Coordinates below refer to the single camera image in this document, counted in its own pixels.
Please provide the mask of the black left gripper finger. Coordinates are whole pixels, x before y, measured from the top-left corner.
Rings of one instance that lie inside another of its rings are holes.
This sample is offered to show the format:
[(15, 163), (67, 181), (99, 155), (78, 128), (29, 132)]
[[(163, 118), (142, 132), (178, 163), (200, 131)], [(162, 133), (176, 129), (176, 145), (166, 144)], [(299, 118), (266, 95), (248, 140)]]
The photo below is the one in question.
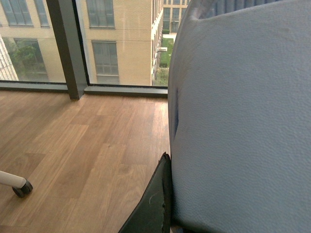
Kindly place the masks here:
[(169, 233), (172, 210), (172, 165), (163, 153), (158, 165), (120, 233)]

